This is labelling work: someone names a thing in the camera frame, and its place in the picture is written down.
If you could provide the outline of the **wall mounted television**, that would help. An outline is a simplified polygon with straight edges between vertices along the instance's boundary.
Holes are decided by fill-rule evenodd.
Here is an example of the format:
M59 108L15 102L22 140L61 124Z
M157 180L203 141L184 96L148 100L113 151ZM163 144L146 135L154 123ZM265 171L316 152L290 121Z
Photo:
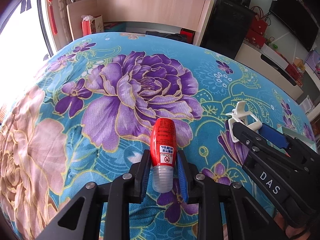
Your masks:
M299 0L273 0L269 13L276 16L307 51L312 50L319 27Z

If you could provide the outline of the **teal shallow cardboard tray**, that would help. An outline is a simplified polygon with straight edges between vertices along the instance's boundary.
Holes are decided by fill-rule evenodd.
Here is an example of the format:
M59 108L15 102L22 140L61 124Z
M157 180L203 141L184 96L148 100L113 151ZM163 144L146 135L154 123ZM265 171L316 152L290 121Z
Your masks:
M312 141L311 139L307 138L306 136L301 135L301 134L299 134L299 133L297 133L287 127L284 127L284 126L278 127L277 131L282 134L287 134L292 138L298 138L299 140L304 142L306 145L308 145L312 150L314 150L317 153L316 143L314 141Z

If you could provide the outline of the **red gift bag on floor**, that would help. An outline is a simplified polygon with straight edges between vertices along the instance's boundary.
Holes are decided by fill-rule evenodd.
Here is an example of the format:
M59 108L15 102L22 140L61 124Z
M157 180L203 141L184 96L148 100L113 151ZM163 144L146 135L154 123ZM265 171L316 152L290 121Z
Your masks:
M90 35L92 33L91 20L93 19L93 17L91 15L82 15L81 18L81 28L83 36Z

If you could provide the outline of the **black water dispenser cabinet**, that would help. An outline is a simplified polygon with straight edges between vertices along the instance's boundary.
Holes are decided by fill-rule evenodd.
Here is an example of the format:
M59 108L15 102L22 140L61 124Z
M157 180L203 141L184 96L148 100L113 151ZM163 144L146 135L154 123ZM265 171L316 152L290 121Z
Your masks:
M234 59L251 25L251 0L216 0L201 47Z

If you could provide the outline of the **red glue bottle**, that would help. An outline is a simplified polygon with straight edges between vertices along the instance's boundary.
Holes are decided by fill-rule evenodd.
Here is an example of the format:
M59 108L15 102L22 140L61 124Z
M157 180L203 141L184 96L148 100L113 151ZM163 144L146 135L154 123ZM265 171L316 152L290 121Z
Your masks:
M173 120L159 118L153 126L150 138L152 162L152 187L158 193L173 188L174 166L177 154L176 128Z

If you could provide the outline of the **curved wooden shelf desk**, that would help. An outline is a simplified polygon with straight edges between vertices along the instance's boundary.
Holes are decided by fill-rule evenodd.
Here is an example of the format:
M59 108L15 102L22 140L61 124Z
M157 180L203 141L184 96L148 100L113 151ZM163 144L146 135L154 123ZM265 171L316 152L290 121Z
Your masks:
M214 0L62 0L74 40L82 36L82 15L101 15L106 22L145 22L194 31L193 44L201 44Z

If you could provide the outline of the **floral blue table cloth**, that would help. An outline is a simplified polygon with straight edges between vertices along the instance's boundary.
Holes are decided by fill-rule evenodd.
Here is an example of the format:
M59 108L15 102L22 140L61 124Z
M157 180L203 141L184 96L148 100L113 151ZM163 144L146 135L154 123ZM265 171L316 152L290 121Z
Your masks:
M242 170L228 113L246 102L261 122L314 139L302 108L252 68L214 51L154 36L93 34L62 48L20 88L1 124L1 211L18 239L35 239L87 183L129 171L158 118L218 183L240 182L274 207Z

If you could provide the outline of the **white plastic clip holder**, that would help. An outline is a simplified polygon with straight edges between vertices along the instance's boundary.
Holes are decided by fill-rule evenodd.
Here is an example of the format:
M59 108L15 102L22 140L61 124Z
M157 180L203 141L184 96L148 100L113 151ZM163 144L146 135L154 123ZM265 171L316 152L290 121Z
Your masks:
M229 133L231 135L232 142L236 143L239 140L233 133L233 126L236 122L239 122L249 129L257 132L262 128L262 122L251 112L245 110L246 101L238 101L236 107L231 112L226 113L230 118L228 119Z

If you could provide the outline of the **white tv console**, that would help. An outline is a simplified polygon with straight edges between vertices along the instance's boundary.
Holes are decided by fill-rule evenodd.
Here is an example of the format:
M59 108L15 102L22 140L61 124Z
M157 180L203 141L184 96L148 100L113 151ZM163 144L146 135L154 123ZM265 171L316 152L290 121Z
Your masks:
M286 92L293 100L297 100L303 90L288 75L283 76L276 68L265 62L262 53L243 43L235 57L235 60L255 70L262 76L268 78L275 85Z

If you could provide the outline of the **red handbag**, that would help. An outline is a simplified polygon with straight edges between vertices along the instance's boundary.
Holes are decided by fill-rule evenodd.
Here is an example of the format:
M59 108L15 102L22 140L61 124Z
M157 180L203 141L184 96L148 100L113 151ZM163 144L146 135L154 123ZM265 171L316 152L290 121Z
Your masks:
M264 35L267 29L267 23L261 7L253 6L251 10L254 12L254 17L252 18L245 40L261 49L266 42Z

